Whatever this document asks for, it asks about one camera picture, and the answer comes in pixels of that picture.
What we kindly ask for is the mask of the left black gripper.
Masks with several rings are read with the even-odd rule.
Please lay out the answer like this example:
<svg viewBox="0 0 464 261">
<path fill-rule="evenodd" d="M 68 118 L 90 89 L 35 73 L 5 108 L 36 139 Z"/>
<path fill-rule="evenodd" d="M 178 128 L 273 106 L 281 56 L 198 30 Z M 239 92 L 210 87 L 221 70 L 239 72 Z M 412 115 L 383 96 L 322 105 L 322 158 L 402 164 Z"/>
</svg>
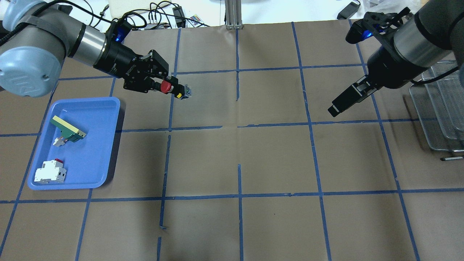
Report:
<svg viewBox="0 0 464 261">
<path fill-rule="evenodd" d="M 156 50 L 150 50 L 143 56 L 115 41 L 104 48 L 93 68 L 124 79 L 124 89 L 144 94 L 148 91 L 170 94 L 171 85 L 179 84 L 179 79 L 168 73 L 167 61 Z"/>
</svg>

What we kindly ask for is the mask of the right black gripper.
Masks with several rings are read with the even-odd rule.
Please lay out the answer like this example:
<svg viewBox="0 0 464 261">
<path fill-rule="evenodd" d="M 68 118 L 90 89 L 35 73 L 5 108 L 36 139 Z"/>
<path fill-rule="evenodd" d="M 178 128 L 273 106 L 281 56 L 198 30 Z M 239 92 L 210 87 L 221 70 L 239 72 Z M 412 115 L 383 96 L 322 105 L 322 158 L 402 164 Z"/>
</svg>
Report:
<svg viewBox="0 0 464 261">
<path fill-rule="evenodd" d="M 350 85 L 332 101 L 332 105 L 328 108 L 332 117 L 362 102 L 376 90 L 383 87 L 401 88 L 421 74 L 420 66 L 406 61 L 399 55 L 391 55 L 383 46 L 369 57 L 367 69 L 367 75 Z"/>
</svg>

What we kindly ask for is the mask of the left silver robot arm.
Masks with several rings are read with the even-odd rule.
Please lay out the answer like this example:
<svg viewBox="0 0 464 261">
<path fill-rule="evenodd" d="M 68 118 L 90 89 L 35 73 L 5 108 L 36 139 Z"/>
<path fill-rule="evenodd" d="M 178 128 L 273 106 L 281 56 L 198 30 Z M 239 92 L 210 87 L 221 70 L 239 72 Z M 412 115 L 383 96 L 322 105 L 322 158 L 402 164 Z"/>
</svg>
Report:
<svg viewBox="0 0 464 261">
<path fill-rule="evenodd" d="M 190 89 L 170 75 L 169 65 L 155 50 L 136 54 L 123 45 L 132 29 L 130 13 L 110 22 L 105 33 L 58 8 L 60 0 L 10 1 L 2 21 L 1 90 L 18 96 L 40 97 L 58 81 L 64 60 L 73 58 L 117 79 L 123 88 L 146 94 L 159 91 L 178 99 Z"/>
</svg>

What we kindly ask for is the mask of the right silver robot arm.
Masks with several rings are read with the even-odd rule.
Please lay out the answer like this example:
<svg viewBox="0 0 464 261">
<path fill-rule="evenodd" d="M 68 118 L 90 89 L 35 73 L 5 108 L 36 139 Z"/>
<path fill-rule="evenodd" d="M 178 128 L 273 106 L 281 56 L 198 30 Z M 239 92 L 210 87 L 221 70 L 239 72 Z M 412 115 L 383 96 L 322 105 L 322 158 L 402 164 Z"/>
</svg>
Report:
<svg viewBox="0 0 464 261">
<path fill-rule="evenodd" d="M 368 73 L 332 101 L 328 112 L 333 117 L 383 87 L 403 87 L 449 53 L 463 82 L 463 1 L 429 0 L 404 22 L 409 12 L 407 7 L 399 13 L 367 12 L 350 27 L 348 43 L 375 37 L 381 46 L 368 59 Z"/>
</svg>

